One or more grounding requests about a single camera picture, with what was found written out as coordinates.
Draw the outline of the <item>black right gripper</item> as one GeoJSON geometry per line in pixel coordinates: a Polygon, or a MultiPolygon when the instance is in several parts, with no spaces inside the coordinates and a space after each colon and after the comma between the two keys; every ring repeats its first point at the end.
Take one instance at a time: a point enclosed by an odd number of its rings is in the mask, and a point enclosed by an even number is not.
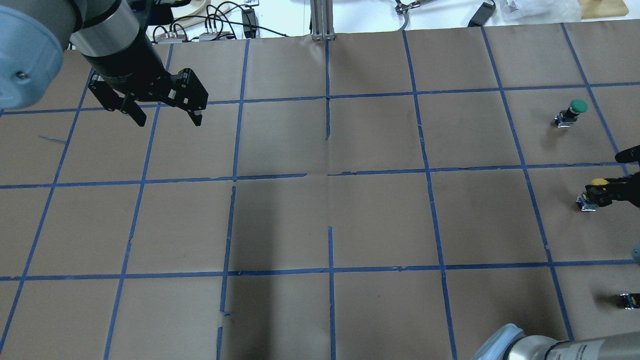
{"type": "MultiPolygon", "coordinates": [[[[618,152],[615,161],[619,164],[638,163],[640,161],[640,146],[632,146],[618,152]]],[[[627,181],[609,182],[606,186],[612,203],[614,201],[629,202],[634,207],[640,207],[640,172],[630,174],[627,181]]]]}

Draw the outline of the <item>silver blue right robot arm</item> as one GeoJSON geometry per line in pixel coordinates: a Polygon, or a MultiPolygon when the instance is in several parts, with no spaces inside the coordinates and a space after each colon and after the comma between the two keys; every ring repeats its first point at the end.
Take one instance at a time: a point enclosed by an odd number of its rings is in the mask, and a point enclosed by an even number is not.
{"type": "MultiPolygon", "coordinates": [[[[614,202],[639,207],[638,172],[618,178],[595,178],[576,198],[582,212],[593,212],[614,202]]],[[[543,335],[526,335],[508,323],[497,330],[472,357],[473,360],[637,360],[640,334],[619,333],[582,341],[558,341],[543,335]]]]}

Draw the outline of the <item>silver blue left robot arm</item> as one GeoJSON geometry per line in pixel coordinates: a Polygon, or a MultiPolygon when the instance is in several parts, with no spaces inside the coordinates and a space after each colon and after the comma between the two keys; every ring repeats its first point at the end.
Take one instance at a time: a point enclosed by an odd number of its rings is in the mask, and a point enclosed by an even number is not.
{"type": "Polygon", "coordinates": [[[187,0],[3,0],[0,5],[2,109],[43,98],[72,45],[91,64],[87,88],[108,112],[146,124],[139,102],[163,103],[202,123],[208,92],[196,73],[171,74],[146,31],[167,25],[187,0]]]}

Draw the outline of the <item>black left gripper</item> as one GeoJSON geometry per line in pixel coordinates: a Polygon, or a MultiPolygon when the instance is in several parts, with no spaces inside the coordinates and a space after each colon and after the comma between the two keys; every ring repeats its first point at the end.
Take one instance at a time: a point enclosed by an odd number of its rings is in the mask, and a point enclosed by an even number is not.
{"type": "Polygon", "coordinates": [[[147,115],[139,102],[160,102],[186,111],[195,126],[202,125],[202,111],[209,93],[195,71],[184,68],[176,74],[161,71],[155,75],[133,74],[107,79],[92,71],[89,91],[107,111],[120,111],[144,127],[147,115]]]}

